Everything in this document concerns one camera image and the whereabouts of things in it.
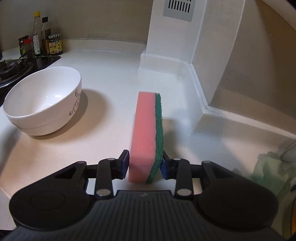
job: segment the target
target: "baseboard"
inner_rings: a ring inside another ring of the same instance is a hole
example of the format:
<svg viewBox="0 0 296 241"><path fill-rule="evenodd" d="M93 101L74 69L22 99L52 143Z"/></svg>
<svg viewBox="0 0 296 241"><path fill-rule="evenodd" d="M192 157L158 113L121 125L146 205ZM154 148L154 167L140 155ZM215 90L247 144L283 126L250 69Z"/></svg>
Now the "baseboard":
<svg viewBox="0 0 296 241"><path fill-rule="evenodd" d="M102 51L118 53L141 53L145 44L107 39L63 39L65 52L71 50Z"/></svg>
<svg viewBox="0 0 296 241"><path fill-rule="evenodd" d="M141 54L140 69L175 74L184 82L191 133L275 145L284 148L296 135L266 123L208 105L194 66L165 56Z"/></svg>

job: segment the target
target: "gas stove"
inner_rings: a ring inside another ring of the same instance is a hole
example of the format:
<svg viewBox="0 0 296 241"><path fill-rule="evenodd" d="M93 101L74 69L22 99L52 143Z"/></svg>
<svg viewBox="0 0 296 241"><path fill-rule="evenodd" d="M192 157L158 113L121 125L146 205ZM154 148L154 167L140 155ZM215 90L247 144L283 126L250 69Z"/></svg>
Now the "gas stove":
<svg viewBox="0 0 296 241"><path fill-rule="evenodd" d="M58 59L60 56L32 57L24 54L27 58L4 60L0 62L0 106L8 92L28 75L45 69Z"/></svg>

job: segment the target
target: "condiment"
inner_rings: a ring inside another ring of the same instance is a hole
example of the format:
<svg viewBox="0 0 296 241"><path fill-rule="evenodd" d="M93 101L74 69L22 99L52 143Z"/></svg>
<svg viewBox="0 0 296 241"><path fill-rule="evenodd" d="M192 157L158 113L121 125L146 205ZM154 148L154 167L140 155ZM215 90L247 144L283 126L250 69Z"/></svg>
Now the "condiment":
<svg viewBox="0 0 296 241"><path fill-rule="evenodd" d="M35 12L34 17L35 17L34 30L33 30L34 50L35 50L36 56L41 56L43 54L43 49L42 49L40 12L39 11Z"/></svg>
<svg viewBox="0 0 296 241"><path fill-rule="evenodd" d="M20 55L23 55L25 51L24 40L28 39L29 35L19 38Z"/></svg>
<svg viewBox="0 0 296 241"><path fill-rule="evenodd" d="M48 37L49 51L51 55L60 55L63 53L61 34L52 34Z"/></svg>
<svg viewBox="0 0 296 241"><path fill-rule="evenodd" d="M33 38L25 39L24 45L25 45L25 51L27 52L31 50L33 57L35 57Z"/></svg>
<svg viewBox="0 0 296 241"><path fill-rule="evenodd" d="M42 46L43 46L44 55L46 54L49 55L50 51L49 51L48 36L51 35L51 29L48 23L48 17L42 18L41 34L42 34Z"/></svg>

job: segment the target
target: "yellow bottle cap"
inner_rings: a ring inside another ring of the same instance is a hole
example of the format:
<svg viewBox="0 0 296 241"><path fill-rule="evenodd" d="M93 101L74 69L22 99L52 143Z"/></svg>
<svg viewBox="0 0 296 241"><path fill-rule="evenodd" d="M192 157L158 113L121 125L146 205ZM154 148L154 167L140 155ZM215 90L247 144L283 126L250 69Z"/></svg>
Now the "yellow bottle cap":
<svg viewBox="0 0 296 241"><path fill-rule="evenodd" d="M35 12L34 13L34 17L40 17L40 12L38 11L38 12Z"/></svg>

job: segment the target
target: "white bowl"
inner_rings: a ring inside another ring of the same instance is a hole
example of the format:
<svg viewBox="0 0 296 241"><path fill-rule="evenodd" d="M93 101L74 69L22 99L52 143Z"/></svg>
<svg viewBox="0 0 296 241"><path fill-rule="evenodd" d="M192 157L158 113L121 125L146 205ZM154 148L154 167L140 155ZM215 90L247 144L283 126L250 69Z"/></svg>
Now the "white bowl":
<svg viewBox="0 0 296 241"><path fill-rule="evenodd" d="M82 81L70 67L35 72L8 93L3 110L10 122L28 135L41 136L62 128L78 108Z"/></svg>

